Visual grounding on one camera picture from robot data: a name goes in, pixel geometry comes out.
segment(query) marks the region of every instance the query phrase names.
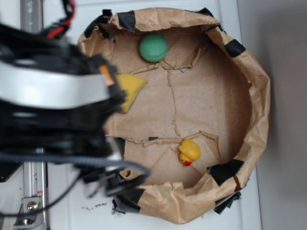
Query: red wire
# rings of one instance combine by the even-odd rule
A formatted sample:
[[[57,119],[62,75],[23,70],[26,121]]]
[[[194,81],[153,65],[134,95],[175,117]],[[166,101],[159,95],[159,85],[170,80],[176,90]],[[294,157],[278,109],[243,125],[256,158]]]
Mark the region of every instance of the red wire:
[[[66,20],[64,21],[64,25],[70,25],[71,20],[72,20],[72,18],[74,17],[74,13],[75,13],[75,2],[74,2],[74,0],[70,0],[70,3],[71,3],[71,10],[72,10],[71,16],[70,16],[68,19],[66,19]],[[54,38],[56,35],[58,35],[59,33],[61,33],[64,29],[65,29],[64,26],[57,27],[55,30],[51,31],[51,32],[47,35],[47,37],[48,37],[48,38]]]

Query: duck beak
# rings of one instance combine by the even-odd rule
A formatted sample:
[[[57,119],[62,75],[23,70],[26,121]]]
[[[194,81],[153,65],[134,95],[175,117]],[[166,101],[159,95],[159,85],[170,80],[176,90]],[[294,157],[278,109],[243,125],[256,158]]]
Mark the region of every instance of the duck beak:
[[[186,161],[186,162],[184,162],[184,164],[185,164],[186,166],[189,166],[190,164],[192,164],[192,162]]]

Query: rubber duck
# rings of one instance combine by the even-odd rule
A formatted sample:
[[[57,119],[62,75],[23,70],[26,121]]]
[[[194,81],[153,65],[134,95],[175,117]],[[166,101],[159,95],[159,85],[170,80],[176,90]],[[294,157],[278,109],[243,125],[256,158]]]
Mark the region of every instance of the rubber duck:
[[[179,150],[179,159],[186,166],[191,165],[193,161],[198,160],[201,157],[200,147],[194,141],[189,139],[183,140],[179,146]]]

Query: paper bag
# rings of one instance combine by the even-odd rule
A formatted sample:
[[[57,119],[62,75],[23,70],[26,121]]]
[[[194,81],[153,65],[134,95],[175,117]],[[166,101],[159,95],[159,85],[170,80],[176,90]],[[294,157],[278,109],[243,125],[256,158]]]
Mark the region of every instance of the paper bag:
[[[150,33],[169,45],[158,63],[139,54]],[[79,45],[87,55],[105,56],[118,73],[148,80],[128,113],[105,124],[125,139],[125,159],[152,171],[143,185],[116,197],[120,207],[182,224],[236,199],[267,144],[270,80],[208,10],[108,11]],[[178,159],[184,139],[201,148],[201,158],[188,167]],[[129,180],[137,172],[121,176]]]

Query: yellow foam piece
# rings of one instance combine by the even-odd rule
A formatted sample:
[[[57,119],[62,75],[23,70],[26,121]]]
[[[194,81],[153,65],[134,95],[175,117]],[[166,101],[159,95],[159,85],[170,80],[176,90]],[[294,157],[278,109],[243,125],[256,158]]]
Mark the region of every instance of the yellow foam piece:
[[[120,111],[121,113],[126,113],[148,80],[129,73],[119,74],[117,75],[117,79],[122,90],[127,94],[125,102],[121,104],[122,110]]]

